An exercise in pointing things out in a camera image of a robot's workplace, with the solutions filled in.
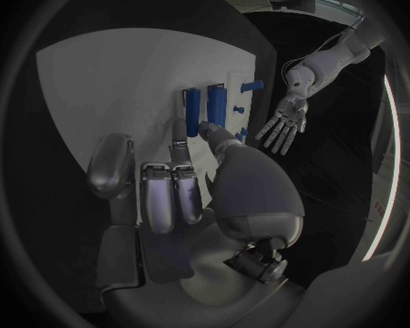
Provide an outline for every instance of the white panel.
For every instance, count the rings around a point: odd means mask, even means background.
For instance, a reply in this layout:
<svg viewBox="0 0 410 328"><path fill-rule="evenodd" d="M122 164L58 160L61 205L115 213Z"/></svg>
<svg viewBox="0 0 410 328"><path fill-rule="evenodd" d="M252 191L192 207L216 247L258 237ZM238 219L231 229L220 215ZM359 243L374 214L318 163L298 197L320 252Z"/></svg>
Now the white panel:
<svg viewBox="0 0 410 328"><path fill-rule="evenodd" d="M200 120L206 120L208 85L226 83L230 71L244 72L243 80L249 81L255 73L255 56L237 47L147 28L76 36L41 50L37 62L53 120L84 171L106 133L134 139L137 173L143 161L169 161L172 121L184 117L182 90L201 89ZM228 91L232 103L233 91ZM189 142L207 204L204 176L208 171L213 177L217 164L200 137Z"/></svg>

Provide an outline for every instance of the gray robot arm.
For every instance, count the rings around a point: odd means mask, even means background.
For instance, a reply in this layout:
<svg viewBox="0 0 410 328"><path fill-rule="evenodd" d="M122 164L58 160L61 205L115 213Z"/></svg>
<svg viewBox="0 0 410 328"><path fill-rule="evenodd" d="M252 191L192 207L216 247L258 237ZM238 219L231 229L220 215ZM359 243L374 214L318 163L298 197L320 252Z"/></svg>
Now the gray robot arm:
<svg viewBox="0 0 410 328"><path fill-rule="evenodd" d="M282 145L281 154L285 155L296 133L305 130L309 109L307 99L333 82L343 68L365 60L371 54L371 49L383 41L384 37L372 28L371 21L366 18L355 30L349 28L343 32L337 44L329 50L317 50L292 67L286 73L286 96L255 138L261 139L279 122L264 147L269 147L281 133L272 152L276 153Z"/></svg>

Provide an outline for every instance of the black mat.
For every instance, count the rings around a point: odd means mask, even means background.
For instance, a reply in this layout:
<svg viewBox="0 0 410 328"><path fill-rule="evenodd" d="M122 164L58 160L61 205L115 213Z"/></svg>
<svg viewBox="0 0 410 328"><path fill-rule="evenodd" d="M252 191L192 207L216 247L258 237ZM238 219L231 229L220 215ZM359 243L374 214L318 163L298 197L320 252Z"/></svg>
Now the black mat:
<svg viewBox="0 0 410 328"><path fill-rule="evenodd" d="M109 204L85 184L48 112L36 70L36 51L64 39L112 28L162 28L198 34L257 56L265 83L252 108L253 130L266 118L276 52L223 0L70 0L36 42L19 74L7 116L4 164L12 214L24 246L48 284L76 311L103 311L96 261Z"/></svg>
<svg viewBox="0 0 410 328"><path fill-rule="evenodd" d="M280 12L254 12L247 17L278 54L271 117L286 91L282 64L316 50L346 26ZM383 76L384 53L377 47L369 58L345 68L309 99L306 132L297 134L285 156L261 147L301 191L306 209L303 232L294 246L282 251L289 260L286 276L301 286L308 286L326 270L347 264L360 242L371 201L370 135Z"/></svg>

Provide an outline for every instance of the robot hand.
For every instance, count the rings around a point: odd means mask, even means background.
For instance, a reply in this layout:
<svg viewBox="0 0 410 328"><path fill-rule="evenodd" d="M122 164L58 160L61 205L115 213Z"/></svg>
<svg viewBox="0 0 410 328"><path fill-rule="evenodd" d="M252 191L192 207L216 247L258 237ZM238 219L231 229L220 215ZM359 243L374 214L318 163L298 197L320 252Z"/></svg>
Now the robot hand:
<svg viewBox="0 0 410 328"><path fill-rule="evenodd" d="M274 116L266 123L266 125L264 125L264 127L256 135L255 139L261 139L264 134L272 129L272 127L278 122L278 125L266 140L264 147L269 147L278 136L281 129L285 126L274 147L272 148L272 153L276 153L284 142L282 145L281 154L285 155L295 139L296 132L304 132L306 126L306 113L308 110L309 104L302 95L297 93L288 93L278 103Z"/></svg>

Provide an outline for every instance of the white board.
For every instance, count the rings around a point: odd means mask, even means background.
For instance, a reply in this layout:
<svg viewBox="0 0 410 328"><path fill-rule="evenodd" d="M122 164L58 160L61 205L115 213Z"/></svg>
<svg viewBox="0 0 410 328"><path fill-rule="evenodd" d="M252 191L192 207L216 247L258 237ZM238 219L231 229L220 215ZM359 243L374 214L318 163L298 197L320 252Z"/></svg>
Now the white board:
<svg viewBox="0 0 410 328"><path fill-rule="evenodd" d="M227 128L247 128L252 91L239 90L254 80L255 56L217 40L162 29L114 29L64 40L36 58L48 109L85 172L107 133L133 138L137 178L143 161L169 161L171 124L185 117L186 88L201 89L200 120L206 120L207 86L225 83ZM244 106L245 113L234 113L234 105ZM205 173L213 178L217 163L199 136L188 141L206 205L211 197Z"/></svg>

